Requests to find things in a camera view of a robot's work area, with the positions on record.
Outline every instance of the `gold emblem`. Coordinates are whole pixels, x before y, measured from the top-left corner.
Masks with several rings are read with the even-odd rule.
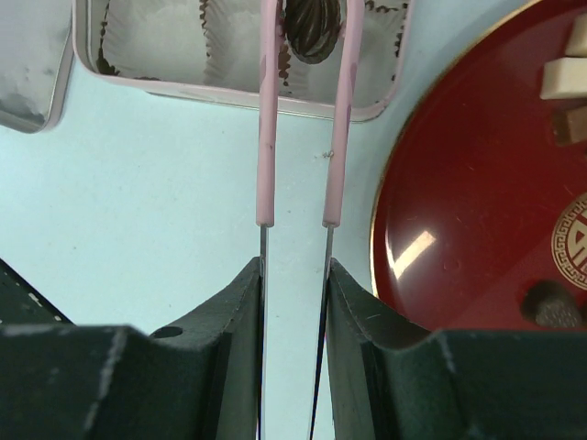
[[[560,273],[575,286],[587,290],[587,193],[562,213],[550,245]]]

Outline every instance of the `red plate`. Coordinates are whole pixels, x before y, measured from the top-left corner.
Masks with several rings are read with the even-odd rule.
[[[587,299],[587,143],[557,147],[551,122],[587,101],[539,98],[544,64],[564,56],[585,12],[585,0],[519,11],[404,127],[374,209],[371,264],[378,296],[414,322],[537,329],[520,303],[542,280]]]

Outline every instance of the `light blue table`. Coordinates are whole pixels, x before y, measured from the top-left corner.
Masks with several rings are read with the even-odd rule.
[[[525,0],[415,0],[403,80],[350,128],[334,257],[371,288],[371,207],[402,124],[434,78]],[[305,438],[312,400],[332,122],[280,115],[271,230],[267,424]],[[0,258],[77,324],[145,332],[192,310],[259,252],[258,113],[151,96],[73,70],[47,134],[0,127]],[[317,440],[334,438],[327,373]]]

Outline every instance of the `gray tin lid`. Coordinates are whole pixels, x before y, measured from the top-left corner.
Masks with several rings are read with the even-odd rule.
[[[0,125],[24,133],[61,117],[73,60],[71,0],[5,0],[0,14]]]

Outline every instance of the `pink handle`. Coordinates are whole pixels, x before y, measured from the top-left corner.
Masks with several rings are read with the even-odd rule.
[[[360,39],[365,15],[364,0],[347,0],[347,23],[338,75],[337,103],[334,109],[332,156],[328,165],[327,198],[324,205],[324,226],[340,226],[342,194],[345,185],[345,162],[349,141],[350,109],[359,66]]]
[[[275,223],[275,137],[279,49],[282,45],[280,0],[260,4],[260,105],[259,158],[257,164],[257,225]]]

